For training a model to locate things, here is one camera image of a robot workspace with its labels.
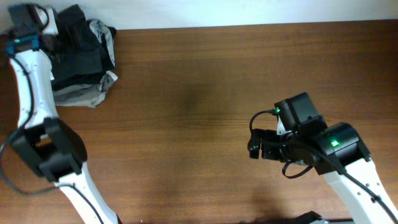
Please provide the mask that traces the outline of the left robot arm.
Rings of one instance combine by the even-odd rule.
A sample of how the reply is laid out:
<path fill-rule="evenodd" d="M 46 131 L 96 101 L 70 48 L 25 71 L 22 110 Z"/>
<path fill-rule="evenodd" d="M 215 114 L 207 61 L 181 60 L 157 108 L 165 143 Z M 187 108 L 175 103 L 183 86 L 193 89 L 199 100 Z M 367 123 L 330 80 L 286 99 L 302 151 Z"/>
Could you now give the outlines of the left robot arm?
<path fill-rule="evenodd" d="M 33 173 L 53 185 L 28 192 L 2 174 L 5 183 L 22 195 L 61 190 L 85 223 L 120 223 L 90 176 L 81 137 L 58 116 L 52 64 L 40 48 L 40 35 L 13 37 L 4 51 L 16 75 L 20 105 L 17 129 L 5 145 L 11 146 Z"/>

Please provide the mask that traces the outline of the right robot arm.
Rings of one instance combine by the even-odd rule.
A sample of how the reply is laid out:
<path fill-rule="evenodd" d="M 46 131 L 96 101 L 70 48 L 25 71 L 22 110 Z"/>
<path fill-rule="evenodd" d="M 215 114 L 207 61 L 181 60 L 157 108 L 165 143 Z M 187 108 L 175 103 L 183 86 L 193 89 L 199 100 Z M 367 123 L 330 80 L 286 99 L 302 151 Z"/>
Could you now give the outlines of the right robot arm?
<path fill-rule="evenodd" d="M 349 210 L 355 223 L 397 223 L 397 209 L 378 176 L 370 151 L 347 123 L 327 126 L 323 121 L 294 125 L 279 123 L 277 130 L 250 128 L 249 156 L 303 166 L 323 176 Z"/>

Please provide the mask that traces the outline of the dark green Nike t-shirt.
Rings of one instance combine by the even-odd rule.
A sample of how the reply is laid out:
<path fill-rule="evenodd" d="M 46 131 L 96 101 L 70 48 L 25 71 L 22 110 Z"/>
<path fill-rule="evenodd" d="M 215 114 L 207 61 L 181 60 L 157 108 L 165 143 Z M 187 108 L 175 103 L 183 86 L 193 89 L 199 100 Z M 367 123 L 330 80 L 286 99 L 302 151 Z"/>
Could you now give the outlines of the dark green Nike t-shirt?
<path fill-rule="evenodd" d="M 50 41 L 47 55 L 52 63 L 52 90 L 71 85 L 99 83 L 105 74 L 104 48 L 91 31 L 79 5 L 58 13 L 58 35 Z"/>

